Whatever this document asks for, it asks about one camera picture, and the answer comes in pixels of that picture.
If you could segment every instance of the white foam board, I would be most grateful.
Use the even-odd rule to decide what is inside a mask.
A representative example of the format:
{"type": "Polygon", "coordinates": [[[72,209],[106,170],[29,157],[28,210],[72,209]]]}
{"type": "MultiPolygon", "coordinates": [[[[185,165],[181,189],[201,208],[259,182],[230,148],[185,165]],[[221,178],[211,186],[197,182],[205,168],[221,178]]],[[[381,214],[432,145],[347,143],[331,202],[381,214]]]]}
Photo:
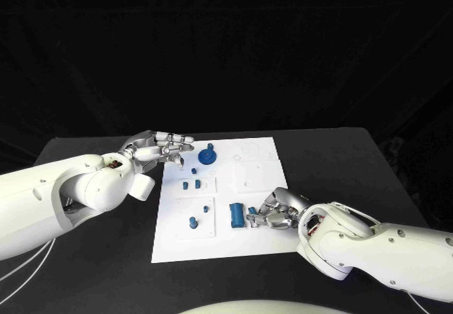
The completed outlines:
{"type": "Polygon", "coordinates": [[[246,228],[231,228],[230,204],[243,203],[246,214],[248,207],[260,208],[279,186],[289,187],[273,138],[198,141],[194,146],[195,150],[184,154],[184,170],[175,164],[165,165],[152,262],[296,252],[298,229],[251,228],[247,220],[246,228]],[[208,143],[214,144],[217,161],[205,166],[198,161],[198,153],[208,143]],[[194,180],[195,187],[197,179],[202,187],[204,182],[215,181],[208,184],[215,189],[201,191],[201,187],[199,191],[185,191],[182,182],[194,180]],[[214,234],[210,234],[211,223],[199,223],[195,230],[189,227],[191,216],[198,220],[205,218],[204,208],[199,211],[198,208],[207,200],[214,202],[214,234]]]}

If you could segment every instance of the gray table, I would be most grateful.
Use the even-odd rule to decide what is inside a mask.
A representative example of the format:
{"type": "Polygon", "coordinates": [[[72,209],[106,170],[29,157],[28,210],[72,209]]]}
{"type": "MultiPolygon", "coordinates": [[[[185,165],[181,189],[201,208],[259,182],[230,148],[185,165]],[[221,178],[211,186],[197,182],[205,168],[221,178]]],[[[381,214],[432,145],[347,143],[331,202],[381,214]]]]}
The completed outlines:
{"type": "MultiPolygon", "coordinates": [[[[380,221],[426,227],[367,130],[188,134],[198,140],[274,137],[289,188],[316,202],[339,201],[380,221]]],[[[38,165],[81,154],[116,152],[127,137],[54,139],[38,165]]],[[[420,313],[406,293],[355,269],[325,276],[298,253],[152,264],[163,167],[146,202],[127,196],[111,212],[61,236],[35,278],[3,305],[10,313],[178,313],[246,299],[306,302],[351,313],[420,313]]],[[[29,256],[3,261],[9,271],[29,256]]],[[[34,272],[34,261],[5,283],[2,296],[34,272]]],[[[453,305],[422,299],[433,313],[453,305]]]]}

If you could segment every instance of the white board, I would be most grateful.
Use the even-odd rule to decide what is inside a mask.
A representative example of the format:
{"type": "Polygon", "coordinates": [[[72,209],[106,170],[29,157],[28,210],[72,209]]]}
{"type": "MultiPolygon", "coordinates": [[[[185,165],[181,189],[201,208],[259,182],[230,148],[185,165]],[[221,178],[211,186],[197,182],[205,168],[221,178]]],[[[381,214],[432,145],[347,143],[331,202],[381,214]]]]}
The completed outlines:
{"type": "Polygon", "coordinates": [[[184,154],[184,170],[165,165],[152,262],[296,252],[298,229],[251,228],[247,220],[246,228],[231,228],[230,204],[243,203],[247,214],[248,207],[259,209],[279,186],[289,187],[273,138],[198,141],[194,146],[184,154]],[[214,144],[217,161],[205,166],[198,153],[208,143],[214,144]],[[208,200],[214,203],[211,220],[202,207],[208,200]],[[191,217],[201,222],[197,229],[189,227],[191,217]]]}

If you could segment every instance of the blue cylinder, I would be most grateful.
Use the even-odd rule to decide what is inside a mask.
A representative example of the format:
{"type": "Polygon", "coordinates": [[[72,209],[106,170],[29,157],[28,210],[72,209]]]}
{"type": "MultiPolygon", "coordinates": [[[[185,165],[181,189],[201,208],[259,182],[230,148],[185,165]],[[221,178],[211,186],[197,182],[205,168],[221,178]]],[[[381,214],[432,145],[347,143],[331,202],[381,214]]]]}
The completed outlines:
{"type": "Polygon", "coordinates": [[[230,204],[230,210],[231,210],[231,227],[244,228],[246,221],[244,221],[243,204],[241,203],[230,204]]]}
{"type": "Polygon", "coordinates": [[[198,227],[198,222],[197,222],[195,217],[191,217],[189,223],[191,223],[191,228],[195,229],[198,227]]]}
{"type": "Polygon", "coordinates": [[[208,144],[208,149],[204,149],[199,153],[198,153],[198,161],[204,164],[204,165],[211,165],[217,160],[217,153],[214,151],[214,145],[210,143],[208,144]]]}

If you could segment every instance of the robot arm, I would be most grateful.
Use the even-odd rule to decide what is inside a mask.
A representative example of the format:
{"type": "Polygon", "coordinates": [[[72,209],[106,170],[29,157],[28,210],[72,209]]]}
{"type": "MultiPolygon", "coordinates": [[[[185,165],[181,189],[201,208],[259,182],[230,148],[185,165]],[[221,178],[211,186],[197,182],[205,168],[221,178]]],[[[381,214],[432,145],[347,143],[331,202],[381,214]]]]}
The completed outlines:
{"type": "Polygon", "coordinates": [[[329,277],[344,280],[354,267],[386,286],[453,302],[453,234],[381,224],[338,202],[313,204],[285,188],[267,197],[259,215],[247,219],[272,228],[298,228],[298,253],[329,277]],[[370,227],[351,214],[371,220],[370,227]]]}
{"type": "Polygon", "coordinates": [[[127,194],[145,201],[155,187],[145,173],[158,162],[184,167],[181,153],[194,150],[192,142],[184,135],[146,131],[129,138],[119,152],[83,155],[0,176],[0,260],[111,211],[127,194]]]}

